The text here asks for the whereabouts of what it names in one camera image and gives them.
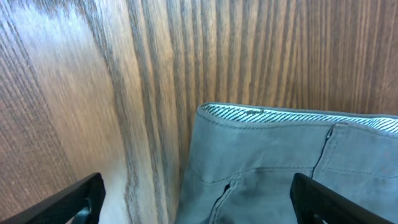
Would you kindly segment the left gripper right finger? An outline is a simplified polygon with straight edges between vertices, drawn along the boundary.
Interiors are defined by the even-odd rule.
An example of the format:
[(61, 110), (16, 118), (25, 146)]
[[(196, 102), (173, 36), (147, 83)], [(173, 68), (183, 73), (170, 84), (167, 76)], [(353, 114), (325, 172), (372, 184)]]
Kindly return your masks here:
[(294, 174), (290, 199), (298, 224), (392, 224), (302, 173)]

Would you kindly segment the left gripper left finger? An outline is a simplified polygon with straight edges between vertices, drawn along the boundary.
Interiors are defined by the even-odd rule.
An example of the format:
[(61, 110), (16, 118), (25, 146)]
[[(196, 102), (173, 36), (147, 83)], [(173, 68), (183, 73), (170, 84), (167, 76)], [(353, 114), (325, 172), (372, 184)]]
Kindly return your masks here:
[(92, 173), (2, 223), (98, 224), (105, 195), (101, 174)]

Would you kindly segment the grey shorts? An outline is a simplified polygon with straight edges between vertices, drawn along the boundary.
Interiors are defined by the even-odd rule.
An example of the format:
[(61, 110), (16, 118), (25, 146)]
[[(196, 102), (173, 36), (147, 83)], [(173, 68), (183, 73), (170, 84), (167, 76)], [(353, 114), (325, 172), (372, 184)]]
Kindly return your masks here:
[(175, 221), (295, 223), (296, 173), (396, 222), (397, 117), (201, 105)]

